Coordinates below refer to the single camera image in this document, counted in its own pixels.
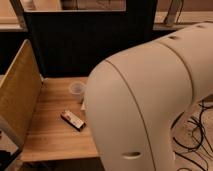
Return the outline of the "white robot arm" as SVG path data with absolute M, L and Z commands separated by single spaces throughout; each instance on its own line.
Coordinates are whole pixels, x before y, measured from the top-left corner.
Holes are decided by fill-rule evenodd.
M 213 93 L 213 22 L 116 53 L 88 77 L 84 104 L 106 171 L 175 171 L 171 125 Z

